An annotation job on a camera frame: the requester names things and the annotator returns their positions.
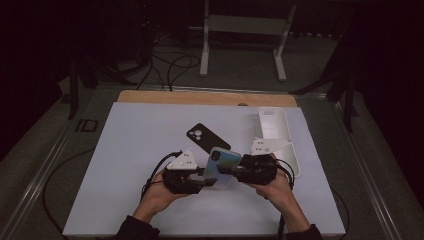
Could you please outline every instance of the blue phone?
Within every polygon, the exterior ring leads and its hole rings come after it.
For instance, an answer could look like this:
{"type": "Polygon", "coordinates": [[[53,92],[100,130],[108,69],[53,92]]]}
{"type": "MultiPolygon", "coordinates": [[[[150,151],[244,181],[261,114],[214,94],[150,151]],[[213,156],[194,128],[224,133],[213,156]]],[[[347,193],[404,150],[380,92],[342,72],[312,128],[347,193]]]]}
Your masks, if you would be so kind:
{"type": "Polygon", "coordinates": [[[213,147],[206,164],[203,177],[218,179],[213,185],[214,188],[224,189],[228,187],[231,178],[230,174],[221,174],[218,172],[217,165],[225,165],[227,167],[237,167],[240,164],[241,155],[239,153],[220,148],[213,147]]]}

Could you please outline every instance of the phone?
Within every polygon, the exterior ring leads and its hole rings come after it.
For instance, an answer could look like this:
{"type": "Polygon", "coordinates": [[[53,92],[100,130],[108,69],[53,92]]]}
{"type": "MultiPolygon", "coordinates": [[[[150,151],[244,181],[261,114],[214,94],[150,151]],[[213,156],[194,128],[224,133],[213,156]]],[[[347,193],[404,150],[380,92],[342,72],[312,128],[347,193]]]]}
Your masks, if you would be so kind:
{"type": "Polygon", "coordinates": [[[206,164],[203,178],[216,178],[217,181],[213,185],[214,188],[225,189],[228,187],[231,178],[230,174],[221,174],[218,172],[217,165],[225,165],[227,167],[237,167],[241,161],[241,155],[220,147],[213,147],[206,164]]]}
{"type": "Polygon", "coordinates": [[[187,137],[205,150],[206,153],[210,153],[213,147],[231,149],[230,144],[222,140],[222,138],[218,137],[201,123],[196,124],[196,126],[188,130],[187,137]]]}

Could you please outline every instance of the hand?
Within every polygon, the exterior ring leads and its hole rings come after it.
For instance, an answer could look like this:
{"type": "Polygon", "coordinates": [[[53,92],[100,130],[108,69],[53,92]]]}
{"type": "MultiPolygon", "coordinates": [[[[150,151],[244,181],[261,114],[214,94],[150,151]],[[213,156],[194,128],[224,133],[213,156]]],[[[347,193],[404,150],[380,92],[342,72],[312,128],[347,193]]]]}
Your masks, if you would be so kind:
{"type": "Polygon", "coordinates": [[[133,217],[145,223],[150,223],[153,216],[165,210],[173,201],[189,195],[171,193],[163,184],[162,173],[163,170],[155,175],[152,184],[134,212],[133,217]]]}
{"type": "Polygon", "coordinates": [[[284,218],[289,232],[303,232],[311,225],[302,212],[290,189],[286,174],[278,169],[275,179],[268,185],[248,184],[256,193],[268,199],[284,218]]]}

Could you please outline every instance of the phone camera module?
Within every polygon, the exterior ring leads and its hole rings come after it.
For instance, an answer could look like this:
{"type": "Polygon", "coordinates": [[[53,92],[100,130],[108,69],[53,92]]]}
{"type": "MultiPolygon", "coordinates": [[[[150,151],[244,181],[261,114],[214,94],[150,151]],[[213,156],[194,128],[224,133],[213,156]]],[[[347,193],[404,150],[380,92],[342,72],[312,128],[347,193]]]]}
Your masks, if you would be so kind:
{"type": "Polygon", "coordinates": [[[218,151],[214,151],[214,152],[212,152],[212,156],[211,156],[211,158],[212,158],[212,160],[215,160],[215,161],[217,161],[218,159],[219,159],[219,157],[221,156],[221,153],[220,152],[218,152],[218,151]]]}

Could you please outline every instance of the sleeve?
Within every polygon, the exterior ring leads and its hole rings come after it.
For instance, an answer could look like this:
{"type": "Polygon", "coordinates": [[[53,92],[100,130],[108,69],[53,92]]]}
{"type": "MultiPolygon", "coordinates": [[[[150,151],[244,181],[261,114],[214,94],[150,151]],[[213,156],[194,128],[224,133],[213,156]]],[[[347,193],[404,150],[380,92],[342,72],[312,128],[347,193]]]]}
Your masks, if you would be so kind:
{"type": "Polygon", "coordinates": [[[287,240],[322,240],[321,233],[315,224],[304,232],[287,233],[287,240]]]}
{"type": "Polygon", "coordinates": [[[118,233],[113,240],[156,240],[159,235],[159,229],[152,225],[142,222],[132,216],[122,223],[118,233]]]}

